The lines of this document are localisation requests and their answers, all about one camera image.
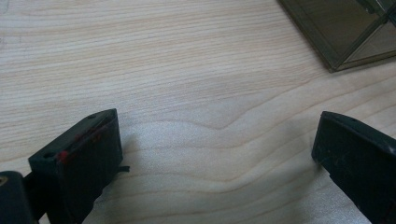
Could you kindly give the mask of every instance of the wood grain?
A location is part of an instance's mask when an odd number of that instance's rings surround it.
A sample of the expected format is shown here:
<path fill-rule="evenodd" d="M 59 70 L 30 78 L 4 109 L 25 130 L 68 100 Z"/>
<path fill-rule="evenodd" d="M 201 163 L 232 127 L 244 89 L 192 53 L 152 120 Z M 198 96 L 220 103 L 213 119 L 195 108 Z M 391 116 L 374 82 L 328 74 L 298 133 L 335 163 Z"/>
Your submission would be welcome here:
<path fill-rule="evenodd" d="M 369 223 L 310 150 L 323 110 L 395 137 L 395 68 L 329 74 L 276 0 L 0 0 L 0 170 L 115 107 L 85 223 Z"/>

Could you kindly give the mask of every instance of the red mark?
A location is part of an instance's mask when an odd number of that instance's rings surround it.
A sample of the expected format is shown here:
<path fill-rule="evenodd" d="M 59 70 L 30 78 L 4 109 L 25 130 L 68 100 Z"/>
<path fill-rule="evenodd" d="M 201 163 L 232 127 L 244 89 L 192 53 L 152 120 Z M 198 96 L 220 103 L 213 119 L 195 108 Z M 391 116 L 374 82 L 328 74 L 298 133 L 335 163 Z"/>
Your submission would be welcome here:
<path fill-rule="evenodd" d="M 56 160 L 60 161 L 63 164 L 67 163 L 67 156 L 69 155 L 68 151 L 61 151 L 56 155 Z"/>

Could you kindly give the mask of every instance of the wooden table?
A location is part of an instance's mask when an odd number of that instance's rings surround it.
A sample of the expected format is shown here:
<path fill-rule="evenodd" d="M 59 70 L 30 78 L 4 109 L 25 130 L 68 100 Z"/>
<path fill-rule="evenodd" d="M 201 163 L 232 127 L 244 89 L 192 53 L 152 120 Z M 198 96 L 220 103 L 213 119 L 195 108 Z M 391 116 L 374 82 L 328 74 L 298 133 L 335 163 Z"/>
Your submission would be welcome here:
<path fill-rule="evenodd" d="M 276 0 L 0 0 L 0 170 L 114 107 L 85 223 L 369 223 L 310 151 L 323 110 L 395 137 L 395 69 L 330 74 Z"/>

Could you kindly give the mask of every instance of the black device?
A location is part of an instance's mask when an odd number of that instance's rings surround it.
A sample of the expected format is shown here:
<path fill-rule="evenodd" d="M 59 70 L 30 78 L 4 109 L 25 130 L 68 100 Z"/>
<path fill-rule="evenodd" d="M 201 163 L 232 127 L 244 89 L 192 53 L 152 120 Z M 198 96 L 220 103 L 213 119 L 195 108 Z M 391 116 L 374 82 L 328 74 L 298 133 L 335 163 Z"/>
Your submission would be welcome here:
<path fill-rule="evenodd" d="M 29 158 L 32 173 L 0 173 L 0 223 L 81 223 L 119 171 L 116 109 L 89 115 Z"/>
<path fill-rule="evenodd" d="M 395 139 L 356 119 L 323 112 L 312 157 L 372 223 L 396 223 Z"/>

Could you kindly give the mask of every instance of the translucent plastic box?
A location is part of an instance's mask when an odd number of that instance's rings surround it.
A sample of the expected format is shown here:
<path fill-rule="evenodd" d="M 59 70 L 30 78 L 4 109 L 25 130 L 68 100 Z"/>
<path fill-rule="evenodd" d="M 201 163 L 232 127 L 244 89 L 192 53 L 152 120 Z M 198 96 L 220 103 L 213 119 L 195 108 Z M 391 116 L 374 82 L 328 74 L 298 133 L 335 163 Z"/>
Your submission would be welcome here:
<path fill-rule="evenodd" d="M 279 0 L 332 72 L 396 55 L 396 0 Z"/>

